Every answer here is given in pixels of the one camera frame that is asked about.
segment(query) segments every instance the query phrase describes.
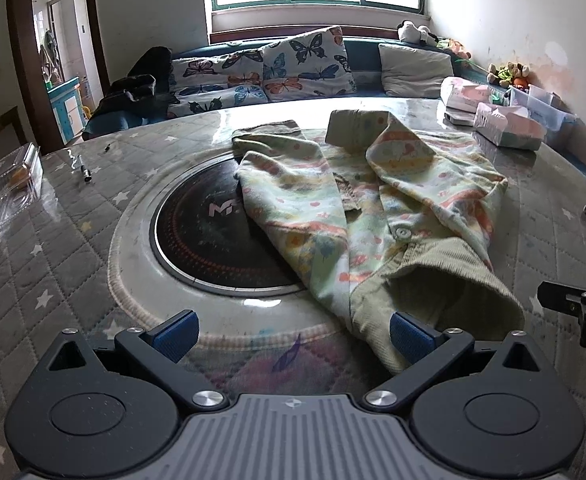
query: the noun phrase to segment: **black glass cooktop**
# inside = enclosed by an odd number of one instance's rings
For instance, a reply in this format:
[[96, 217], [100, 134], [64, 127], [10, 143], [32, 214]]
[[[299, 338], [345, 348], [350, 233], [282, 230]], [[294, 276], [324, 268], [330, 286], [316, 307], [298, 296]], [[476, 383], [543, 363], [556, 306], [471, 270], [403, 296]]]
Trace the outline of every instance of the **black glass cooktop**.
[[237, 167], [230, 154], [204, 163], [168, 195], [151, 223], [155, 256], [178, 279], [211, 292], [298, 290], [297, 275], [244, 212]]

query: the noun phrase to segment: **clear plastic clamshell container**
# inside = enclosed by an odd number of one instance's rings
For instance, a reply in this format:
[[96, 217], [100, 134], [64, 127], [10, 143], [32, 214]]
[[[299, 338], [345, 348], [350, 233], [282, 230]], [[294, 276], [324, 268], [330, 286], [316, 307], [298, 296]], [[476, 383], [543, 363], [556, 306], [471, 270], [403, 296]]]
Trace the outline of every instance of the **clear plastic clamshell container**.
[[0, 160], [0, 228], [39, 198], [42, 162], [32, 142]]

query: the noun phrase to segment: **metal screw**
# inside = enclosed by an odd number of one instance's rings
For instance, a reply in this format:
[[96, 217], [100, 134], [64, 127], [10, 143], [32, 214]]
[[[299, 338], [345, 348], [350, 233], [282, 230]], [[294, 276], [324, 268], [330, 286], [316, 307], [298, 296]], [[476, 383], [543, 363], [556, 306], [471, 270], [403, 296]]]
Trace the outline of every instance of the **metal screw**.
[[213, 390], [201, 390], [193, 395], [193, 402], [198, 406], [205, 406], [207, 408], [211, 406], [217, 406], [224, 400], [224, 396], [220, 392], [214, 392]]
[[366, 394], [364, 400], [373, 406], [391, 406], [397, 402], [397, 396], [388, 390], [373, 390]]

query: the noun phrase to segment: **brown wooden door frame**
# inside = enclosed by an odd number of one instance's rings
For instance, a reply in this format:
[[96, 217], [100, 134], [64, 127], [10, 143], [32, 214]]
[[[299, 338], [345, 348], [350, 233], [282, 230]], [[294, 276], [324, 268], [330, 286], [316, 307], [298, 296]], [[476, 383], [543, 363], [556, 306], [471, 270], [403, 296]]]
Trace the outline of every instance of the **brown wooden door frame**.
[[[95, 0], [86, 0], [86, 6], [100, 85], [106, 93], [109, 86], [108, 73], [97, 22]], [[32, 9], [32, 0], [6, 0], [10, 49], [15, 63], [15, 72], [33, 135], [42, 153], [45, 154], [62, 149], [64, 141], [42, 79]]]

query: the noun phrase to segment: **window frame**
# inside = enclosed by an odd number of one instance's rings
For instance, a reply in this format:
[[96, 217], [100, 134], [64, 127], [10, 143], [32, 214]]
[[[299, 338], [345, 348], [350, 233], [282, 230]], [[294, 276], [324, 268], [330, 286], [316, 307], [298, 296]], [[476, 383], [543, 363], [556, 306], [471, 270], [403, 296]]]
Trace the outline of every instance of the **window frame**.
[[213, 12], [216, 10], [237, 9], [239, 7], [257, 7], [264, 5], [289, 5], [289, 4], [331, 4], [358, 7], [378, 7], [381, 9], [402, 10], [403, 12], [412, 12], [415, 14], [424, 14], [425, 0], [419, 0], [419, 7], [404, 7], [380, 2], [369, 2], [368, 0], [359, 0], [358, 2], [348, 0], [259, 0], [256, 2], [242, 2], [239, 4], [218, 5], [217, 0], [211, 0]]

